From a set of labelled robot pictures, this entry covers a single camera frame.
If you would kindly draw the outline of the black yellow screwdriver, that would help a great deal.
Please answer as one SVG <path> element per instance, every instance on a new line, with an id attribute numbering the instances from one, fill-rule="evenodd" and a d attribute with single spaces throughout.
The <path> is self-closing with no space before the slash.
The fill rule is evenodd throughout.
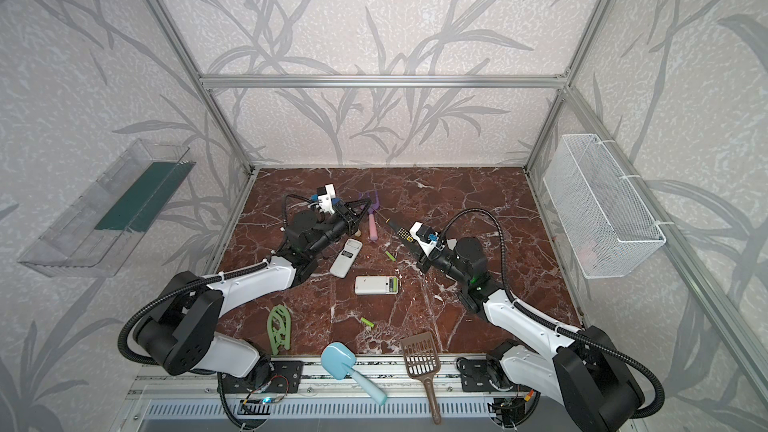
<path id="1" fill-rule="evenodd" d="M 386 218 L 385 224 L 392 230 L 394 236 L 399 239 L 407 247 L 411 247 L 415 244 L 410 232 L 404 227 L 398 225 L 393 219 Z"/>

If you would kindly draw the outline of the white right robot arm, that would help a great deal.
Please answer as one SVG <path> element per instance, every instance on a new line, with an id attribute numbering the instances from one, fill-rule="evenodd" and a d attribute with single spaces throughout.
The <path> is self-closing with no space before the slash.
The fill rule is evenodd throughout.
<path id="1" fill-rule="evenodd" d="M 447 276 L 458 285 L 459 301 L 469 312 L 517 339 L 492 358 L 502 387 L 524 385 L 558 402 L 582 431 L 617 431 L 630 419 L 662 409 L 662 382 L 617 350 L 602 329 L 579 329 L 530 306 L 506 279 L 491 278 L 477 238 L 450 242 L 447 233 L 416 222 L 404 242 L 422 272 L 436 269 Z"/>

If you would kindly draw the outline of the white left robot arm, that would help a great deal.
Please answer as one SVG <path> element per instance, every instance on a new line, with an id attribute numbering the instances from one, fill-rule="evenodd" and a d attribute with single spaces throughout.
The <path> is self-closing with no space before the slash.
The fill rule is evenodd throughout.
<path id="1" fill-rule="evenodd" d="M 303 284 L 316 270 L 323 250 L 353 236 L 371 205 L 368 199 L 334 199 L 319 217 L 297 214 L 269 258 L 230 272 L 176 274 L 161 294 L 129 318 L 117 339 L 127 360 L 159 365 L 169 375 L 197 370 L 254 378 L 268 368 L 255 345 L 218 332 L 222 316 L 252 300 Z"/>

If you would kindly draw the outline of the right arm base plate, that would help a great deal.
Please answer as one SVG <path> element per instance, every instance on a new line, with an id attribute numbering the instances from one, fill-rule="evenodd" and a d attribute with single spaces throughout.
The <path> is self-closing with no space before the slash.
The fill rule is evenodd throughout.
<path id="1" fill-rule="evenodd" d="M 498 368 L 486 359 L 459 357 L 455 361 L 463 392 L 528 394 L 530 388 L 504 378 Z"/>

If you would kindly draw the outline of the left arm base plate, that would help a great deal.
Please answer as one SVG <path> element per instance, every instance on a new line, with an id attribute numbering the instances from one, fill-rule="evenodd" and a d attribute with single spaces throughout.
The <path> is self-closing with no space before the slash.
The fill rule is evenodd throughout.
<path id="1" fill-rule="evenodd" d="M 296 394 L 301 383 L 303 367 L 304 362 L 301 360 L 272 361 L 269 369 L 260 367 L 254 377 L 235 378 L 223 374 L 218 389 L 225 394 Z"/>

